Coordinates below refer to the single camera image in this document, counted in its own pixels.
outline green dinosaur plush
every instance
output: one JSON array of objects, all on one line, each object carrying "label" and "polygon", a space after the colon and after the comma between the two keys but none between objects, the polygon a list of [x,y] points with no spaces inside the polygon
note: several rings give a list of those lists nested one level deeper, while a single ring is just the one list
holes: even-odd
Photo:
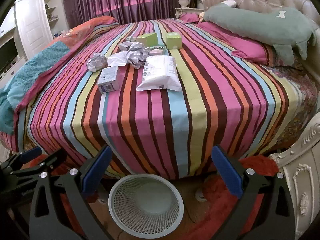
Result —
[{"label": "green dinosaur plush", "polygon": [[297,47],[301,58],[305,60],[309,39],[312,38],[313,45],[316,44],[317,27],[291,7],[279,8],[272,13],[259,13],[220,3],[205,12],[204,20],[242,37],[273,46],[285,65],[293,65],[292,48]]}]

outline metal screw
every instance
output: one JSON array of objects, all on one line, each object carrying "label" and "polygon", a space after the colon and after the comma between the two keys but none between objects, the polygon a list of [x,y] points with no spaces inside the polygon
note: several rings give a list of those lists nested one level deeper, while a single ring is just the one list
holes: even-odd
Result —
[{"label": "metal screw", "polygon": [[73,169],[71,169],[71,170],[69,171],[69,173],[70,173],[71,175],[76,175],[76,174],[78,173],[78,170],[75,169],[75,168],[73,168]]},{"label": "metal screw", "polygon": [[254,174],[254,169],[248,168],[248,169],[247,169],[247,173],[248,173],[249,175],[253,175],[253,174]]},{"label": "metal screw", "polygon": [[40,177],[44,179],[47,175],[48,173],[44,171],[40,174]]},{"label": "metal screw", "polygon": [[282,174],[281,172],[278,172],[278,173],[277,173],[277,177],[278,177],[279,179],[283,179],[283,174]]}]

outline purple curtain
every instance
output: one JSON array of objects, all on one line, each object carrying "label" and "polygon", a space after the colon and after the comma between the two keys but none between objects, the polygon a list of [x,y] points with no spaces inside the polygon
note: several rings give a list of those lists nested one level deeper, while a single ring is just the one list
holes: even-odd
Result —
[{"label": "purple curtain", "polygon": [[120,24],[174,17],[174,0],[66,0],[68,22],[80,24],[102,15],[118,19]]},{"label": "purple curtain", "polygon": [[83,23],[80,19],[78,0],[63,0],[63,6],[70,29]]}]

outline bed leg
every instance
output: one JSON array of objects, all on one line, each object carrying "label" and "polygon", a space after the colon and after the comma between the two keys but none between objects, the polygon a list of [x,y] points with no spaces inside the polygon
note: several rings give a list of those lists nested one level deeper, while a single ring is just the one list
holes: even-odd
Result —
[{"label": "bed leg", "polygon": [[204,198],[203,193],[202,193],[202,188],[198,188],[196,193],[195,193],[196,200],[199,202],[206,202],[207,200]]},{"label": "bed leg", "polygon": [[100,183],[98,186],[98,201],[103,205],[108,205],[109,192],[107,192],[104,186]]}]

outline white mesh trash bin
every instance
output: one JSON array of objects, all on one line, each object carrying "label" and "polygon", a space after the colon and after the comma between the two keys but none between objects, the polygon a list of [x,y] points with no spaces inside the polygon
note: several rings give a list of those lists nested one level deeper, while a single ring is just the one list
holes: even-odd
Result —
[{"label": "white mesh trash bin", "polygon": [[178,190],[156,175],[129,175],[119,180],[109,194],[113,220],[128,234],[159,238],[174,231],[183,217]]}]

